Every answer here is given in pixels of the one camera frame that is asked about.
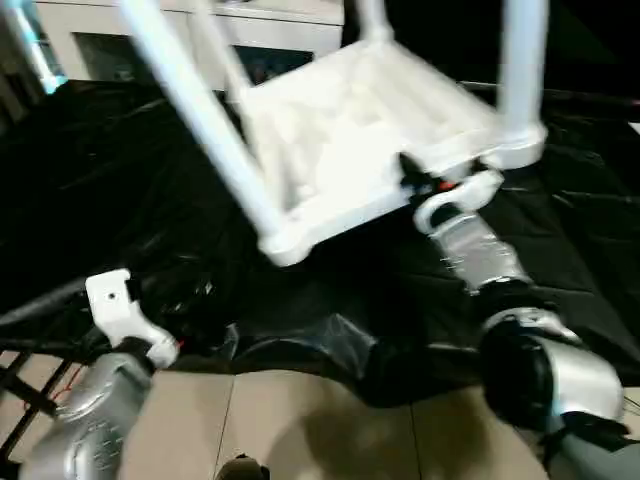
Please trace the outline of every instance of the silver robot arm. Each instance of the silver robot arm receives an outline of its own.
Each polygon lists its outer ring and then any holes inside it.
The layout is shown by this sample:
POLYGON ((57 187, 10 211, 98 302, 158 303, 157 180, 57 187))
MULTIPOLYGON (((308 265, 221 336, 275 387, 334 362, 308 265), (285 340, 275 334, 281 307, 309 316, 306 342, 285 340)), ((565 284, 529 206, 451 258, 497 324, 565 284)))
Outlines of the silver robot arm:
POLYGON ((87 280, 95 323, 114 353, 101 356, 58 408, 54 424, 20 469, 21 480, 113 480, 158 368, 176 359, 175 340, 151 324, 127 288, 127 270, 87 280))
MULTIPOLYGON (((403 169, 415 183, 419 176, 406 159, 403 169)), ((438 184, 432 180, 426 183, 438 184)), ((489 406, 510 424, 541 435, 542 461, 554 480, 640 478, 640 442, 626 438, 629 431, 619 423, 624 394, 613 367, 563 325, 515 250, 475 211, 430 201, 437 189, 412 186, 420 192, 417 228, 475 302, 489 406)))

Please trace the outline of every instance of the tile floor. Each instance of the tile floor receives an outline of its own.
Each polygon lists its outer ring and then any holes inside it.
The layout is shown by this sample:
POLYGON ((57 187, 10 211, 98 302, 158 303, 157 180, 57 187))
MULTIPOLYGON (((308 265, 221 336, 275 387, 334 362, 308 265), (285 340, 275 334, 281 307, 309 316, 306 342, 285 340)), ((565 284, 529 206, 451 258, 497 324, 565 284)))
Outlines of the tile floor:
MULTIPOLYGON (((0 364, 11 358, 4 353, 0 364)), ((42 387, 58 363, 33 357, 20 376, 42 387)), ((640 389, 627 394, 640 400, 640 389)), ((23 408, 10 394, 2 398, 0 440, 23 408)), ((639 414, 628 413, 627 420, 640 438, 639 414)), ((12 459, 22 460, 49 425, 38 417, 12 459)), ((547 478, 477 388, 379 410, 335 382, 283 371, 235 378, 158 374, 130 437, 121 478, 210 480, 240 453, 267 464, 274 480, 547 478)))

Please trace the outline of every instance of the red wire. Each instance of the red wire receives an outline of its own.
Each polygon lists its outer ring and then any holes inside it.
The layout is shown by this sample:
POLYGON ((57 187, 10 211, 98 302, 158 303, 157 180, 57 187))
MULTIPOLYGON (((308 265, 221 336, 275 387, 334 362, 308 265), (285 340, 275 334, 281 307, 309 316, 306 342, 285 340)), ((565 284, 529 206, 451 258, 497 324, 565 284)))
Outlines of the red wire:
MULTIPOLYGON (((62 390, 59 390, 58 392, 54 393, 53 396, 51 397, 51 400, 56 401, 58 399, 58 397, 60 395, 62 395, 63 393, 70 392, 71 391, 71 387, 73 387, 73 383, 76 381, 76 379, 78 378, 78 375, 80 375, 80 372, 82 371, 83 368, 84 368, 84 365, 78 365, 78 368, 76 368, 76 371, 73 372, 73 375, 71 375, 71 378, 69 379, 67 384, 64 386, 64 388, 62 390)), ((29 404, 27 402, 23 402, 22 408, 24 408, 24 410, 26 412, 27 409, 29 408, 29 404)))

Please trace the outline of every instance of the black fabric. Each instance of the black fabric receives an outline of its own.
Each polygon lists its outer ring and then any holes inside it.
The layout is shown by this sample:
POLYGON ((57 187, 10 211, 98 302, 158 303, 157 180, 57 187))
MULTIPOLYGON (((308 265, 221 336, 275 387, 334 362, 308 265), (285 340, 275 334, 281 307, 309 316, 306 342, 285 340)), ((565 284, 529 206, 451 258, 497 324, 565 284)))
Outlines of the black fabric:
MULTIPOLYGON (((358 38, 356 0, 344 0, 343 43, 358 38)), ((459 81, 497 83, 503 0, 386 0, 397 41, 459 81)), ((545 86, 640 98, 633 2, 549 1, 545 86)))
MULTIPOLYGON (((481 213, 568 326, 638 384, 640 136, 545 121, 543 160, 481 213)), ((145 312, 183 342, 177 369, 311 372, 380 406, 478 381, 471 300, 409 211, 275 268, 153 88, 71 82, 0 139, 0 158, 0 308, 27 319, 0 329, 0 348, 73 357, 91 327, 82 278, 126 266, 145 312)))

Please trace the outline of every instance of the black cable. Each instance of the black cable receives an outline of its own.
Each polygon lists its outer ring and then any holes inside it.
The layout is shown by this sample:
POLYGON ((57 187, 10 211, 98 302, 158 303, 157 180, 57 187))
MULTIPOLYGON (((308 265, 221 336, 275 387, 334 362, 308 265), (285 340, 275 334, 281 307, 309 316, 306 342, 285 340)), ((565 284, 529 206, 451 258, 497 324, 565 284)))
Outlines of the black cable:
POLYGON ((0 316, 0 327, 15 325, 26 320, 55 312, 74 295, 84 291, 84 278, 73 280, 50 292, 40 295, 30 302, 0 316))

